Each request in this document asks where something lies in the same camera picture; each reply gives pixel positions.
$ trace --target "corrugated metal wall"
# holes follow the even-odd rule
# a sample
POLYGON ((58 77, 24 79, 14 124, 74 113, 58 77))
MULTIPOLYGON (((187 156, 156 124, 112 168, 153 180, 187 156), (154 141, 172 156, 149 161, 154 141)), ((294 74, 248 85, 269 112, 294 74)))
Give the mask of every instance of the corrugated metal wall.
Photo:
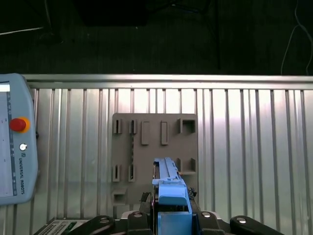
POLYGON ((112 215, 112 116, 119 112, 197 114, 201 208, 226 221, 245 214, 286 235, 313 234, 313 91, 305 85, 30 85, 40 175, 31 202, 0 208, 0 233, 32 234, 55 216, 112 215))

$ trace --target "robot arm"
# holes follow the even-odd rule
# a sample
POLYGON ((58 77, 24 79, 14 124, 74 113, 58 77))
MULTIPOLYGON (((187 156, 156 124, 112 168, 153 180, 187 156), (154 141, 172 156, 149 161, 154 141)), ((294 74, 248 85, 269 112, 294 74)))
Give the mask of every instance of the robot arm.
POLYGON ((201 211, 193 189, 169 159, 155 159, 151 192, 142 194, 139 211, 120 220, 98 216, 68 235, 282 235, 247 216, 226 223, 218 214, 201 211))

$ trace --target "rectangular slot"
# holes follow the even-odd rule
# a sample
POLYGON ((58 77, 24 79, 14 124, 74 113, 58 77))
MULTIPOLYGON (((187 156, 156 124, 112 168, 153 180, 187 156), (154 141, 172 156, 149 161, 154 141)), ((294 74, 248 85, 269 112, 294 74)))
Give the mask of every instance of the rectangular slot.
POLYGON ((176 159, 176 167, 177 167, 178 171, 181 172, 181 160, 180 160, 180 158, 176 159))
POLYGON ((128 182, 135 182, 135 166, 133 164, 128 167, 128 182))
POLYGON ((197 161, 194 158, 182 161, 181 173, 183 175, 193 175, 197 173, 197 161))
POLYGON ((115 165, 113 167, 112 174, 113 174, 112 181, 120 182, 121 166, 115 165))
POLYGON ((150 122, 142 121, 141 123, 141 144, 149 145, 150 122))
POLYGON ((136 134, 137 133, 137 120, 133 119, 130 121, 129 124, 129 134, 136 134))
POLYGON ((196 121, 193 119, 178 119, 179 133, 195 133, 196 121))
POLYGON ((118 206, 126 204, 126 191, 125 188, 118 188, 113 191, 112 199, 114 205, 118 206))
POLYGON ((113 122, 113 133, 122 134, 122 119, 117 119, 113 122))
POLYGON ((169 142, 169 127, 168 122, 161 122, 161 144, 168 145, 169 142))

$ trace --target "pegboard fixture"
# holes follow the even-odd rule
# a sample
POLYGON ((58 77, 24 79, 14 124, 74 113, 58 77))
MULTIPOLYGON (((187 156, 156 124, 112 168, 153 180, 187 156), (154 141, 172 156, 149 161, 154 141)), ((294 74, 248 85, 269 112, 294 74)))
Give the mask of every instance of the pegboard fixture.
POLYGON ((112 202, 136 204, 152 190, 155 158, 169 157, 189 187, 198 188, 198 134, 194 114, 114 114, 112 202))

